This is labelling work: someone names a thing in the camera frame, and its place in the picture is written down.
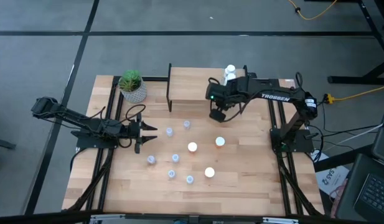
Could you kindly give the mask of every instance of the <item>wooden tabletop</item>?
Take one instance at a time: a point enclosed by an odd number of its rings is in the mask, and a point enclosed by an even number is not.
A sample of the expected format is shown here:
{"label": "wooden tabletop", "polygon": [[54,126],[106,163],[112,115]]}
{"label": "wooden tabletop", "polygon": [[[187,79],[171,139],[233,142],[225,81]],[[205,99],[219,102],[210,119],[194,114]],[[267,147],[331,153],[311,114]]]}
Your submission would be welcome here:
{"label": "wooden tabletop", "polygon": [[[93,115],[107,105],[112,79],[113,76],[107,75],[96,77],[87,115]],[[280,80],[280,83],[282,86],[294,85],[292,80]],[[166,101],[167,83],[146,82],[146,85],[148,97],[143,102],[146,105],[143,120],[158,130],[143,131],[143,134],[158,135],[158,138],[141,146],[140,154],[134,153],[133,145],[128,149],[115,149],[105,212],[284,215],[278,166],[269,139],[271,121],[266,100],[253,100],[242,115],[231,122],[218,123],[208,117],[208,102],[173,103],[170,113]],[[117,90],[113,108],[116,108],[118,97]],[[124,101],[121,119],[132,105]],[[231,116],[237,110],[232,108],[227,114]],[[284,110],[287,120],[295,113],[291,104],[284,104]],[[183,127],[185,120],[191,123],[189,130]],[[171,138],[166,136],[168,127],[174,130]],[[214,146],[217,136],[226,140],[221,149]],[[188,152],[189,142],[197,143],[195,154]],[[75,158],[63,208],[73,205],[90,183],[96,153],[97,149],[88,149]],[[180,156],[178,164],[172,163],[173,154]],[[156,157],[156,165],[147,164],[149,155]],[[311,160],[301,153],[294,153],[293,156],[300,188],[316,209],[323,213]],[[215,169],[215,176],[211,179],[204,176],[207,167]],[[167,176],[171,169],[176,171],[173,180]],[[195,179],[192,185],[186,182],[188,175]],[[93,208],[97,207],[99,193],[100,186],[95,193]],[[289,197],[295,213],[290,187]]]}

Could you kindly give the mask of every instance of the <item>succulent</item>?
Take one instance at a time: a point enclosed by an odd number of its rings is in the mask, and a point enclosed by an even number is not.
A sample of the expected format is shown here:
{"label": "succulent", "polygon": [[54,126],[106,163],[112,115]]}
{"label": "succulent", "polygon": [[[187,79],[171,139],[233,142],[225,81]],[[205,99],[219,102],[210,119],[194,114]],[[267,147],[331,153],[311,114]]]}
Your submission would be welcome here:
{"label": "succulent", "polygon": [[138,70],[127,70],[119,80],[119,87],[125,92],[132,92],[141,86],[141,75]]}

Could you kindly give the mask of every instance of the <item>white pot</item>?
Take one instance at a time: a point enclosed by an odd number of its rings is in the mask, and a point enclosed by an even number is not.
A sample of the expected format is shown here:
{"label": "white pot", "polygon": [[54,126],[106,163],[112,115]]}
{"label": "white pot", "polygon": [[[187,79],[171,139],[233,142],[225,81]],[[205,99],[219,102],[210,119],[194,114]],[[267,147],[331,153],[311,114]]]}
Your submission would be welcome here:
{"label": "white pot", "polygon": [[146,96],[148,95],[148,90],[146,89],[146,84],[143,82],[143,79],[141,78],[141,86],[132,92],[123,91],[122,89],[121,93],[124,96],[124,99],[130,103],[140,103],[142,102]]}

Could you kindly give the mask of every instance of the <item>laptop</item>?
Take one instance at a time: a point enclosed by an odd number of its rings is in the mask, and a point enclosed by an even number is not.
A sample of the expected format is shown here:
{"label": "laptop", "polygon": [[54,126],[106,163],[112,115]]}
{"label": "laptop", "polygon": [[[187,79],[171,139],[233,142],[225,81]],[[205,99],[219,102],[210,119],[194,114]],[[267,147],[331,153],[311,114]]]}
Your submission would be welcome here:
{"label": "laptop", "polygon": [[[384,126],[378,130],[372,154],[384,165]],[[366,176],[354,209],[368,221],[384,223],[384,171]]]}

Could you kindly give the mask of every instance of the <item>paper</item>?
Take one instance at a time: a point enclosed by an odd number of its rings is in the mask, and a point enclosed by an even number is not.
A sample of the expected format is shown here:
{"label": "paper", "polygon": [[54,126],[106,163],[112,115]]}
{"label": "paper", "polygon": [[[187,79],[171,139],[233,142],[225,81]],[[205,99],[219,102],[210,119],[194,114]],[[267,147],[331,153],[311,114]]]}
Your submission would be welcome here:
{"label": "paper", "polygon": [[[311,153],[312,159],[314,159],[319,151]],[[327,159],[329,156],[322,153],[319,161]],[[345,180],[349,173],[349,170],[344,166],[338,166],[333,169],[323,170],[316,173],[316,180],[319,188],[329,195],[337,187],[342,185],[342,182]]]}

